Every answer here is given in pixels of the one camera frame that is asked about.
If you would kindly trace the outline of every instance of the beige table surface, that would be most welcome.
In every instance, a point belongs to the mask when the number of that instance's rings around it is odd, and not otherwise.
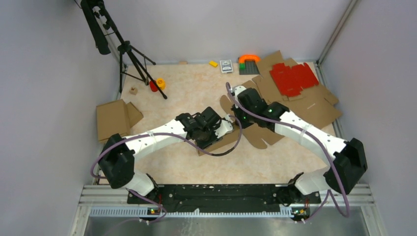
[[[313,63],[309,64],[315,73]],[[154,79],[163,78],[166,83],[165,100],[158,92],[152,92],[141,81],[126,76],[121,98],[132,102],[144,118],[131,129],[139,134],[154,129],[181,113],[202,112],[211,106],[221,117],[220,96],[226,94],[225,83],[239,85],[253,75],[239,75],[238,64],[232,74],[221,74],[220,68],[209,64],[148,66]],[[139,77],[133,66],[128,73]],[[138,93],[131,95],[129,89]],[[323,129],[333,134],[332,125]],[[233,144],[214,152],[228,150]],[[198,156],[186,143],[177,143],[155,151],[136,162],[135,168],[150,174],[160,184],[193,183],[287,183],[297,173],[323,168],[325,164],[310,151],[289,138],[284,138],[267,149],[256,149],[244,138],[230,154],[222,157]]]

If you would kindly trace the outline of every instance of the yellow object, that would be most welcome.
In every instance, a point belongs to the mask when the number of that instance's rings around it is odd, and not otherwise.
[[[165,81],[164,81],[162,78],[158,78],[158,79],[156,80],[156,84],[158,85],[158,87],[159,87],[161,90],[164,90],[164,89],[165,89]]]
[[[212,65],[213,67],[217,67],[218,66],[217,62],[215,62],[215,61],[210,61],[209,64]]]

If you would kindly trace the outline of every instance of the gray floor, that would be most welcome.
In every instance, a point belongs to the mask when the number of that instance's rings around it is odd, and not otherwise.
[[[85,236],[101,236],[112,226],[125,220],[119,217],[91,217]],[[307,224],[280,222],[272,218],[166,218],[147,226],[127,222],[108,236],[367,236],[369,235],[359,207],[351,208],[346,219],[334,208],[324,208]]]

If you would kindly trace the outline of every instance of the white wall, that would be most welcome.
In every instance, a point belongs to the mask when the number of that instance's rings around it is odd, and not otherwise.
[[[390,235],[416,235],[417,1],[364,0],[324,64]]]
[[[295,59],[317,59],[349,2],[120,0],[105,4],[125,40],[156,62],[178,63],[266,56],[279,49]]]
[[[118,65],[72,0],[0,4],[0,235],[65,236]]]

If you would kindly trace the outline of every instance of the black tripod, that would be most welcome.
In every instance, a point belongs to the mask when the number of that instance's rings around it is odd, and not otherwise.
[[[97,12],[93,12],[93,8],[95,6],[98,6],[100,8],[100,10]],[[147,56],[145,56],[143,53],[139,52],[139,50],[137,50],[135,47],[133,47],[132,45],[130,45],[129,41],[125,41],[123,39],[123,37],[121,36],[121,34],[119,33],[119,30],[116,27],[116,24],[114,23],[114,21],[112,20],[112,18],[109,15],[109,12],[107,12],[105,6],[104,6],[104,2],[102,0],[82,0],[81,1],[81,7],[83,9],[84,15],[86,16],[87,22],[89,24],[89,27],[91,29],[91,33],[94,36],[94,39],[96,41],[96,46],[98,48],[98,50],[100,51],[101,54],[109,54],[110,50],[108,48],[107,45],[107,41],[104,38],[105,35],[103,35],[103,32],[101,31],[101,29],[98,26],[97,21],[94,19],[94,17],[99,18],[100,15],[106,17],[106,23],[103,24],[103,27],[108,30],[108,29],[112,29],[113,32],[116,37],[118,38],[118,40],[120,41],[120,46],[118,46],[118,51],[119,51],[119,63],[120,63],[120,84],[119,84],[119,92],[121,93],[122,90],[122,76],[123,74],[126,74],[128,76],[131,76],[135,79],[138,79],[140,81],[145,82],[145,85],[149,85],[149,81],[148,78],[150,79],[150,82],[153,83],[155,85],[155,87],[159,90],[159,92],[162,94],[162,96],[167,99],[167,95],[164,94],[164,92],[161,90],[161,88],[158,86],[158,84],[156,84],[155,80],[152,78],[152,76],[148,73],[148,71],[146,70],[146,68],[140,63],[140,61],[136,58],[136,56],[133,54],[132,50],[135,51],[136,53],[138,53],[139,55],[144,57],[144,60],[148,60],[149,62],[151,62],[152,64],[156,64],[154,61],[152,61],[151,59],[149,59]],[[136,76],[132,76],[128,73],[126,73],[125,71],[123,71],[123,55],[127,53],[127,55],[129,56],[130,60],[132,61],[133,65],[135,66],[136,70],[138,71],[140,78],[136,77]]]

